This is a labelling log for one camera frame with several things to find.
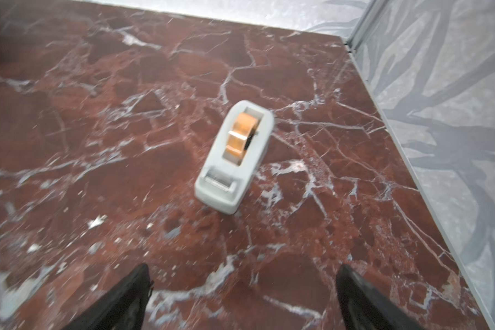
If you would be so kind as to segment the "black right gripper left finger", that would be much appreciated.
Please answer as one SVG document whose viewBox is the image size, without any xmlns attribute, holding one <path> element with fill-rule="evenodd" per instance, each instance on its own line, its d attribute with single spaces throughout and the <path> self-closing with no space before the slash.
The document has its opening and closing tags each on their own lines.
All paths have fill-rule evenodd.
<svg viewBox="0 0 495 330">
<path fill-rule="evenodd" d="M 64 328 L 141 330 L 152 290 L 149 267 L 141 263 Z"/>
</svg>

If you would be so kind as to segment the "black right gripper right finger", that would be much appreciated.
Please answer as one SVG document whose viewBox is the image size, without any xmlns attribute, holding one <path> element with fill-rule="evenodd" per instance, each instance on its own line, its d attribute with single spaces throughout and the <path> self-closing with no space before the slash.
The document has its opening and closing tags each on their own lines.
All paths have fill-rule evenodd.
<svg viewBox="0 0 495 330">
<path fill-rule="evenodd" d="M 335 283 L 346 329 L 422 328 L 349 265 L 341 266 Z"/>
</svg>

